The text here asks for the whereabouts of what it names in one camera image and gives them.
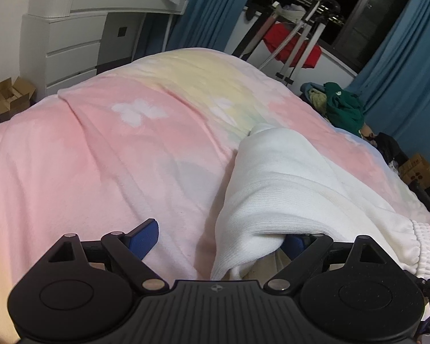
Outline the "pastel tie-dye bed blanket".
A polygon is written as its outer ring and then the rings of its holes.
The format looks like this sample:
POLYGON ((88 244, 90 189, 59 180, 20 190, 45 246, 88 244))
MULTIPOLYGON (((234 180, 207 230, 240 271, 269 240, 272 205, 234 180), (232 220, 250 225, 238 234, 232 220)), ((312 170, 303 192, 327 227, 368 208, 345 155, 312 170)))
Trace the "pastel tie-dye bed blanket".
POLYGON ((373 170, 386 163, 375 148, 215 50, 141 58, 0 124, 0 343, 18 339, 9 293, 67 233, 98 240, 154 218, 159 240, 146 264, 168 282, 211 279, 238 149, 262 124, 295 130, 379 188, 373 170))

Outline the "right blue curtain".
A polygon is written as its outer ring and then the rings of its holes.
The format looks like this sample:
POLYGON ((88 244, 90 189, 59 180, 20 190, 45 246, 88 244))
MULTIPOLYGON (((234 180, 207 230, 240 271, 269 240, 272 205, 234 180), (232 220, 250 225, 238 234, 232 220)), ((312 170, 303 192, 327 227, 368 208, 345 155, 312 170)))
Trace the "right blue curtain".
POLYGON ((367 124, 408 155, 430 162, 430 0, 409 0, 368 64, 348 86, 367 124))

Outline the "green garment pile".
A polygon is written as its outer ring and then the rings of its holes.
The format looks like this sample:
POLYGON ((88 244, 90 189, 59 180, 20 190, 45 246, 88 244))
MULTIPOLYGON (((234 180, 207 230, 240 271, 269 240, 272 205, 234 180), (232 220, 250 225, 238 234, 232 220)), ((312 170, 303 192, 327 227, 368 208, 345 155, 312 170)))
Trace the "green garment pile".
POLYGON ((300 91, 305 100, 334 127, 361 136, 365 119, 359 96, 347 92, 335 82, 324 85, 308 82, 300 91))

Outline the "cardboard box on floor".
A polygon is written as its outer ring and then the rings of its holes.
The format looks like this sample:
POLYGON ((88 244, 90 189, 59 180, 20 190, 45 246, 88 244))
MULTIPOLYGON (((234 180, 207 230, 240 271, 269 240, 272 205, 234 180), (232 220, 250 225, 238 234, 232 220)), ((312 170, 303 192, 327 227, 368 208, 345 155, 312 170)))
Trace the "cardboard box on floor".
POLYGON ((27 110, 36 94, 36 87, 26 79, 17 77, 0 82, 0 121, 11 119, 12 116, 27 110))

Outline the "blue curtain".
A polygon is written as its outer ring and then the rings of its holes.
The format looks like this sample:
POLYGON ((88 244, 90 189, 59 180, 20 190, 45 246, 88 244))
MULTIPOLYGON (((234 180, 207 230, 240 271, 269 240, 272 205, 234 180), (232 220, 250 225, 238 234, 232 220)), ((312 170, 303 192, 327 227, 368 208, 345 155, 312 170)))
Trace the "blue curtain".
POLYGON ((205 47, 222 51, 248 0, 189 0, 172 20, 166 48, 205 47))
POLYGON ((409 0, 368 64, 348 86, 367 124, 408 155, 430 162, 430 0, 409 0))

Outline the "white sweatshirt garment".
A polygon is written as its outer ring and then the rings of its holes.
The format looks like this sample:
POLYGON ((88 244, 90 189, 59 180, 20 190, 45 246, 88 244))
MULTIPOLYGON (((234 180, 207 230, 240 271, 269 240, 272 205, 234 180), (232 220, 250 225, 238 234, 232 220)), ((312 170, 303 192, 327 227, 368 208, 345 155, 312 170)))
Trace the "white sweatshirt garment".
POLYGON ((258 125, 239 146, 216 219, 214 280, 267 280, 288 235, 372 237, 395 262, 430 279, 430 212, 386 164, 378 189, 325 157, 295 130, 258 125))

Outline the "white dressing table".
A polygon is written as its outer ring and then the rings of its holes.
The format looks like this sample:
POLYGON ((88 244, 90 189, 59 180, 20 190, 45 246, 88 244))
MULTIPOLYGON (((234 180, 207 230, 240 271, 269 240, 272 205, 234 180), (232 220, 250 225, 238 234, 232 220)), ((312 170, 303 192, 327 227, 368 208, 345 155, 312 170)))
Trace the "white dressing table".
POLYGON ((185 13, 189 0, 29 0, 19 69, 37 101, 130 63, 145 18, 185 13))

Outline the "red garment on rack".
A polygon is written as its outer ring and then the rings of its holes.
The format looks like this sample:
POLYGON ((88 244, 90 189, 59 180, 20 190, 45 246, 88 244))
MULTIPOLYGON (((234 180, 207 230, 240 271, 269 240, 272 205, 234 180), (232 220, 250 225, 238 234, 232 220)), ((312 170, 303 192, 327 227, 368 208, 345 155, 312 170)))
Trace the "red garment on rack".
MULTIPOLYGON (((283 23, 276 23, 269 29, 269 31, 263 37, 262 40, 265 43, 269 52, 273 53, 273 51, 276 50, 276 48, 282 43, 282 41, 287 37, 289 33, 290 33, 290 30, 283 23)), ((300 34, 296 34, 291 39, 291 41, 284 47, 284 49, 281 50, 281 52, 279 52, 278 55, 276 55, 275 59, 278 61, 281 61, 282 63, 285 63, 289 58, 289 55, 291 54, 292 50, 295 48, 299 38, 300 38, 300 34)), ((305 40, 303 42, 303 44, 301 45, 300 49, 297 52, 297 57, 290 64, 291 67, 294 67, 297 64, 297 62, 300 60, 300 57, 302 56, 302 54, 304 53, 304 50, 308 46, 308 42, 309 40, 305 40)), ((322 48, 318 44, 314 45, 305 63, 303 64, 303 68, 314 69, 321 55, 322 55, 322 48)))

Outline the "black sofa chair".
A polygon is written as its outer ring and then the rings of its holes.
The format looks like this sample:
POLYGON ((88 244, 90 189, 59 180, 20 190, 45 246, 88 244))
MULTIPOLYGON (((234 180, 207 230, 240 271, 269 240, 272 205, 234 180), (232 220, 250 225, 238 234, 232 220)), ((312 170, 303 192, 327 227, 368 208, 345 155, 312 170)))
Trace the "black sofa chair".
POLYGON ((385 162, 396 170, 400 179, 430 212, 430 163, 420 154, 409 159, 397 141, 387 134, 374 134, 368 128, 361 131, 361 136, 378 149, 385 162))

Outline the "left blue curtain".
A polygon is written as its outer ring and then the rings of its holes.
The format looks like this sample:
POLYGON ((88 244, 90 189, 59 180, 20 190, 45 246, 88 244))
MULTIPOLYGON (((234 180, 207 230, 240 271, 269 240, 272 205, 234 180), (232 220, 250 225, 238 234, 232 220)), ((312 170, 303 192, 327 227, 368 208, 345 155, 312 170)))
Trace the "left blue curtain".
POLYGON ((248 0, 189 0, 172 20, 166 48, 205 47, 222 51, 248 0))

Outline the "brown paper bag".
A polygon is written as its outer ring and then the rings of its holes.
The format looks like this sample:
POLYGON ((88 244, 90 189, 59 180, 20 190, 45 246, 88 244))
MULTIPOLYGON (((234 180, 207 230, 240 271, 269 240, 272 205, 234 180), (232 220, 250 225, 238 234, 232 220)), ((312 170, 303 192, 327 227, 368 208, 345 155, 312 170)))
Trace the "brown paper bag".
POLYGON ((419 153, 399 167, 399 175, 406 185, 417 182, 422 189, 430 187, 430 163, 419 153))

